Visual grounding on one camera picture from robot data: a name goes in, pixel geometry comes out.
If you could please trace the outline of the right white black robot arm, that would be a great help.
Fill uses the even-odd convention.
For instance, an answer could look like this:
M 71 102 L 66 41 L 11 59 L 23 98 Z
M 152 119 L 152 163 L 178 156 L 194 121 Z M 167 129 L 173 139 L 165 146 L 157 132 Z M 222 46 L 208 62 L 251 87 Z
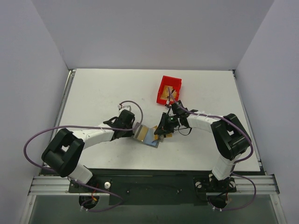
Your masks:
M 244 161 L 253 154 L 253 149 L 247 157 L 240 159 L 252 142 L 235 114 L 227 116 L 208 115 L 198 110 L 187 110 L 181 101 L 170 105 L 172 115 L 162 113 L 160 123 L 155 130 L 155 135 L 167 135 L 174 133 L 175 128 L 184 126 L 189 129 L 200 129 L 214 136 L 215 144 L 220 153 L 216 165 L 212 169 L 212 177 L 209 178 L 209 187 L 214 191 L 221 190 L 229 176 L 231 176 L 236 163 Z

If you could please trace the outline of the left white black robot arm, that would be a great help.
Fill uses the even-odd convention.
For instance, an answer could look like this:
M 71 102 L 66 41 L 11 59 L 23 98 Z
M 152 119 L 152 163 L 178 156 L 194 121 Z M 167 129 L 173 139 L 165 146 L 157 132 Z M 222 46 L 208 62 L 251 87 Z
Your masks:
M 134 121 L 135 115 L 123 109 L 119 112 L 119 116 L 100 124 L 99 129 L 72 132 L 63 128 L 46 147 L 41 159 L 61 177 L 77 180 L 81 189 L 91 192 L 95 189 L 98 180 L 93 172 L 79 164 L 82 151 L 102 142 L 133 136 Z

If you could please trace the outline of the grey card holder wallet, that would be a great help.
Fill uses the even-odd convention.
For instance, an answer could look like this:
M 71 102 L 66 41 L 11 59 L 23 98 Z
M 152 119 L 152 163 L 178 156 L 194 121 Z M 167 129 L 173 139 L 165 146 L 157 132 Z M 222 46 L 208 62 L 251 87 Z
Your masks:
M 140 125 L 143 125 L 143 124 L 137 122 L 137 123 L 135 124 L 136 129 L 137 129 Z M 141 144 L 147 145 L 147 146 L 149 146 L 149 147 L 158 148 L 158 146 L 159 146 L 159 142 L 160 142 L 161 139 L 160 139 L 160 137 L 159 137 L 158 135 L 155 135 L 155 134 L 154 134 L 154 132 L 155 132 L 157 126 L 154 126 L 154 127 L 152 127 L 152 128 L 148 127 L 148 128 L 149 128 L 149 130 L 148 130 L 147 135 L 146 135 L 146 137 L 145 137 L 145 140 L 144 140 L 143 142 L 134 139 L 134 135 L 132 136 L 132 139 L 135 140 L 135 141 L 138 141 L 138 142 L 141 143 Z

